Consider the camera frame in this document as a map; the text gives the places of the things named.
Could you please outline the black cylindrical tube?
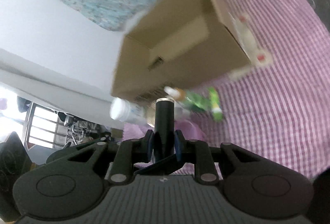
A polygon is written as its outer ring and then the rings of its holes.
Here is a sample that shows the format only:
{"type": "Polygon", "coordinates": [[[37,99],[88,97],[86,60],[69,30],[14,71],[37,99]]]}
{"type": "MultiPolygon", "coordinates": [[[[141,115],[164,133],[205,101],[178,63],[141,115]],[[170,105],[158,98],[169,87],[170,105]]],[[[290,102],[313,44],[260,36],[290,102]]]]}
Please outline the black cylindrical tube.
{"type": "Polygon", "coordinates": [[[161,98],[156,101],[153,151],[156,162],[174,154],[173,99],[161,98]]]}

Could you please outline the green dropper bottle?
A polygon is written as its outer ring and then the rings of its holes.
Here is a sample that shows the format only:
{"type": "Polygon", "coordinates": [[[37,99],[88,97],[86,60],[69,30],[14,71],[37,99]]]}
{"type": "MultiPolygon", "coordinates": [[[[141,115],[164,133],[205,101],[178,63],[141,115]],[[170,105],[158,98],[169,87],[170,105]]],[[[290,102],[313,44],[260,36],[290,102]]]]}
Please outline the green dropper bottle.
{"type": "Polygon", "coordinates": [[[164,91],[183,108],[194,112],[210,112],[211,104],[209,99],[191,91],[169,86],[164,87],[164,91]]]}

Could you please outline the green lip balm tube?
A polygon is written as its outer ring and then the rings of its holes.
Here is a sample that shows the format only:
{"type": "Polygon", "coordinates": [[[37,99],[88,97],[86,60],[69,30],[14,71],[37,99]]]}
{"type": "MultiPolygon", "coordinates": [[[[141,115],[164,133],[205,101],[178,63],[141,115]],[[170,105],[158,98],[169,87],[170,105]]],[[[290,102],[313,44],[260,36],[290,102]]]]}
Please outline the green lip balm tube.
{"type": "Polygon", "coordinates": [[[223,111],[220,106],[220,98],[217,90],[214,87],[209,87],[209,100],[214,121],[222,121],[223,111]]]}

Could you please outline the brown cardboard box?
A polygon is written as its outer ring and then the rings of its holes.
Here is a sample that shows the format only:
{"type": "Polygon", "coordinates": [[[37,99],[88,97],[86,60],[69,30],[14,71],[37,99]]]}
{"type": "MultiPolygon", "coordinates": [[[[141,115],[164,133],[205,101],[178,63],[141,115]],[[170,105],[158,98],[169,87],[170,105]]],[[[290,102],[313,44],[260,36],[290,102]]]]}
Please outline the brown cardboard box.
{"type": "Polygon", "coordinates": [[[249,63],[224,0],[161,0],[124,35],[111,94],[146,103],[249,63]]]}

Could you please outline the purple checkered tablecloth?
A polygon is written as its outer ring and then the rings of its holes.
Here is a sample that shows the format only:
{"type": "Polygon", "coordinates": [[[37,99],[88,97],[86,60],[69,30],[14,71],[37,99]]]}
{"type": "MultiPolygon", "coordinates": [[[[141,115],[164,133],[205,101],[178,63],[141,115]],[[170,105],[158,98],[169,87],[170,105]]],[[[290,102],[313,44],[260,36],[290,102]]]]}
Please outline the purple checkered tablecloth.
{"type": "Polygon", "coordinates": [[[329,167],[329,32],[306,0],[225,0],[246,13],[271,65],[211,81],[224,119],[192,114],[211,147],[230,142],[314,178],[329,167]]]}

